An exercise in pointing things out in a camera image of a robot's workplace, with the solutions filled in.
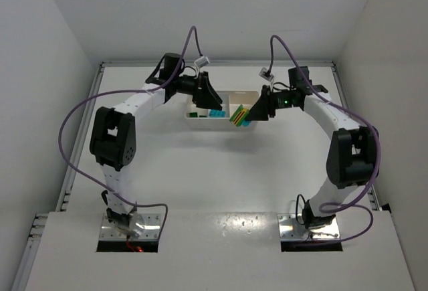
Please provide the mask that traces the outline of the bee lego stack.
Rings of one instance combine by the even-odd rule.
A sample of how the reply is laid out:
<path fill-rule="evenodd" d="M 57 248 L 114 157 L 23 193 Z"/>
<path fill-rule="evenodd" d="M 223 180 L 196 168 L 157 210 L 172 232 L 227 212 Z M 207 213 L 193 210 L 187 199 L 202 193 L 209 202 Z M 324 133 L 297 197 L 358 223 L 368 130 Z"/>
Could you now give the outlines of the bee lego stack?
<path fill-rule="evenodd" d="M 231 115 L 229 121 L 236 127 L 248 127 L 251 121 L 246 120 L 249 114 L 249 109 L 245 108 L 242 104 L 238 106 L 236 111 Z"/>

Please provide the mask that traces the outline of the light blue long lego brick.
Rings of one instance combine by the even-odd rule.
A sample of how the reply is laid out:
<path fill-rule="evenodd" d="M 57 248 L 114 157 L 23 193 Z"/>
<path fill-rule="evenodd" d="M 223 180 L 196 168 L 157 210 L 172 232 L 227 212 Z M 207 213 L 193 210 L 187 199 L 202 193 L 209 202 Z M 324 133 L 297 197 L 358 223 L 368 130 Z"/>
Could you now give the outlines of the light blue long lego brick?
<path fill-rule="evenodd" d="M 209 117 L 210 118 L 225 118 L 226 111 L 224 110 L 210 110 Z"/>

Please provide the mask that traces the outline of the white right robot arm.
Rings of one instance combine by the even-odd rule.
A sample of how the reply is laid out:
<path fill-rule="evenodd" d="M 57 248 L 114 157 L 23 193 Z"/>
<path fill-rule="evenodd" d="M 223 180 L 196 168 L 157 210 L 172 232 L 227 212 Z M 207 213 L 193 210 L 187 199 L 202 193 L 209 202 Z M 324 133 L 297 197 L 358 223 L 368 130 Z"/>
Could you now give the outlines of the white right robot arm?
<path fill-rule="evenodd" d="M 322 227 L 331 223 L 348 196 L 376 172 L 375 136 L 332 105 L 328 90 L 312 83 L 308 67 L 291 68 L 288 75 L 290 85 L 285 90 L 263 86 L 245 121 L 267 121 L 277 110 L 300 108 L 326 133 L 330 139 L 327 178 L 317 194 L 305 201 L 301 215 L 305 228 Z"/>

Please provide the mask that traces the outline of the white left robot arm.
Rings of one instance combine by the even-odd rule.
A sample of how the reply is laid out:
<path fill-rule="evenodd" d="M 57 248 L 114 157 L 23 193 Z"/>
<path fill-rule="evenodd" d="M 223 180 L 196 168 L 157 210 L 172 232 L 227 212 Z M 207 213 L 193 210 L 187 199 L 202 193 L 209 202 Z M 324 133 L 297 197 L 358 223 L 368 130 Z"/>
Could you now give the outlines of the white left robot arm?
<path fill-rule="evenodd" d="M 112 192 L 105 194 L 107 216 L 119 230 L 134 234 L 142 224 L 130 200 L 129 165 L 136 154 L 136 126 L 151 110 L 167 103 L 175 94 L 187 94 L 198 108 L 220 110 L 222 99 L 202 68 L 206 56 L 194 62 L 195 76 L 183 73 L 179 54 L 167 53 L 146 79 L 141 91 L 111 107 L 97 109 L 90 139 L 90 152 L 101 166 Z"/>

